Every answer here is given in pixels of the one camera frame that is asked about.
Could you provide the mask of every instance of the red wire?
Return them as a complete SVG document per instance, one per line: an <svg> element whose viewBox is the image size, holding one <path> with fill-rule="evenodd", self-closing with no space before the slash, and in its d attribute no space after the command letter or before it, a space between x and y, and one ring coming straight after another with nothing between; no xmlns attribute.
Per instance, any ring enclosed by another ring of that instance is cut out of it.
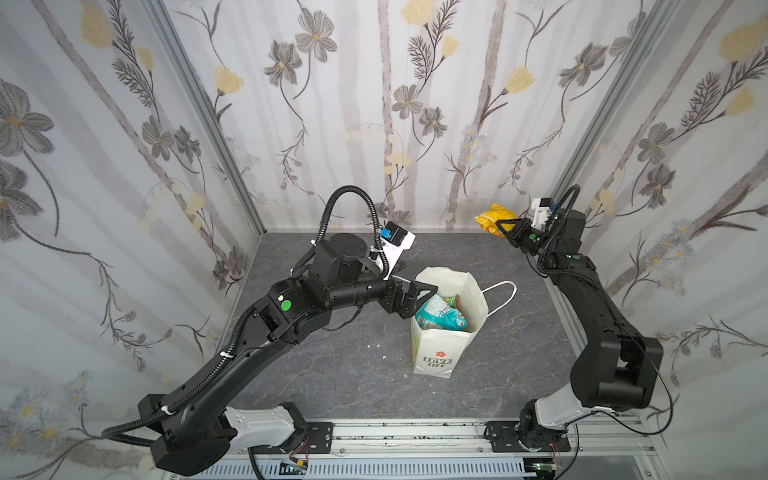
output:
<svg viewBox="0 0 768 480"><path fill-rule="evenodd" d="M301 445L301 446L299 447L299 449L298 449L298 450L296 450L296 451L295 451L293 454L294 454L294 455L298 455L298 454L299 454L299 452L301 452L302 450L304 450L304 449L306 448L306 444L307 444L309 441L310 441L310 437L309 437L309 436L307 436L307 437L306 437L306 439L304 440L304 444L303 444L303 445ZM309 453L309 452L304 452L304 458L306 458L307 460L309 460L309 458L310 458L310 453Z"/></svg>
<svg viewBox="0 0 768 480"><path fill-rule="evenodd" d="M554 443L552 444L552 463L554 463L554 456L557 454L557 456L560 457L560 466L563 466L563 455L560 454L560 449L558 449L558 446Z"/></svg>

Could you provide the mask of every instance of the paper bag handle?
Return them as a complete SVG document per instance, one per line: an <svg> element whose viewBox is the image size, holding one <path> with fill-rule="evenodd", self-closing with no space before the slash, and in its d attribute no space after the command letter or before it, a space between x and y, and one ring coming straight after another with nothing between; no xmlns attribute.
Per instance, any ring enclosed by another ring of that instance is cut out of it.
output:
<svg viewBox="0 0 768 480"><path fill-rule="evenodd" d="M501 310L502 308L504 308L504 307L507 305L507 303L510 303L510 302L512 301L512 299L513 299L513 298L515 298L515 294L518 292L518 286L517 286L517 285L515 285L515 282L510 282L509 280L504 280L503 282L499 282L499 283L496 283L495 285L491 285L490 287L488 287L488 288L486 288L485 290L483 290L483 291L482 291L482 293L485 293L485 292L487 292L487 291L489 291L489 290L492 290L492 289L496 288L496 287L497 287L497 286L499 286L499 285L504 285L505 283L509 283L510 285L512 285L512 287L514 287L514 290L512 290L512 295L511 295L511 296L510 296L510 297L507 299L507 301L506 301L506 302L502 303L500 306L497 306L497 307L496 307L496 308L495 308L495 309L494 309L492 312L490 312L490 313L489 313L489 314L488 314L488 315L487 315L485 318L488 318L488 317L490 317L491 315L493 315L494 313L498 312L499 310Z"/></svg>

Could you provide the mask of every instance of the blue snack bag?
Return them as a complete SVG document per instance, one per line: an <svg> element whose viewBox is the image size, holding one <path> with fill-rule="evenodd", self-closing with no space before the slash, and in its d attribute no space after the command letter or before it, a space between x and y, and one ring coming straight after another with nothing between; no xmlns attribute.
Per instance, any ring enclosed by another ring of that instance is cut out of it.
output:
<svg viewBox="0 0 768 480"><path fill-rule="evenodd" d="M467 320L461 312L451 308L440 295L434 295L416 312L416 322L427 329L462 331L467 328Z"/></svg>

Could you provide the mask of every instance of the snack package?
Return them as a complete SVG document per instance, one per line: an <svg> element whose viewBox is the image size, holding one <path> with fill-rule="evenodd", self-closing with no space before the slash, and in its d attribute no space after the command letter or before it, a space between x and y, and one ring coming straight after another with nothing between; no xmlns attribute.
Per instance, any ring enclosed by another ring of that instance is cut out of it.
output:
<svg viewBox="0 0 768 480"><path fill-rule="evenodd" d="M458 295L448 297L458 301ZM440 330L458 330L467 328L467 320L461 312L450 307L440 295L434 295L427 300L422 308L416 312L416 322L422 327L422 330L440 329Z"/></svg>
<svg viewBox="0 0 768 480"><path fill-rule="evenodd" d="M454 296L444 296L442 299L445 300L445 302L451 308L458 309L458 294L456 294Z"/></svg>
<svg viewBox="0 0 768 480"><path fill-rule="evenodd" d="M496 228L496 220L510 220L515 218L518 218L518 216L515 215L515 212L506 209L497 203L493 203L487 212L479 214L475 217L475 220L477 223L480 223L480 226L486 232L493 233L497 237L505 238L504 234ZM504 228L505 230L511 230L512 225L508 225Z"/></svg>

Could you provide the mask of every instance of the mounting plate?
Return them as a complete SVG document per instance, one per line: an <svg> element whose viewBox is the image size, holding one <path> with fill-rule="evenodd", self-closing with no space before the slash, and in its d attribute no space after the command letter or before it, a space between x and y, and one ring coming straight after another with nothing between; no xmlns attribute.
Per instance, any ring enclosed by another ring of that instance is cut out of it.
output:
<svg viewBox="0 0 768 480"><path fill-rule="evenodd" d="M300 448L299 452L309 454L331 453L331 442L333 441L333 423L332 422L308 422L307 431L309 437L306 440L306 447ZM281 455L284 454L279 447L254 447L255 455Z"/></svg>
<svg viewBox="0 0 768 480"><path fill-rule="evenodd" d="M529 452L518 443L515 425L518 422L488 422L485 428L485 437L491 443L494 453L524 453ZM570 452L571 443L568 437L560 438L554 443L559 452ZM551 445L541 447L539 452L553 452Z"/></svg>

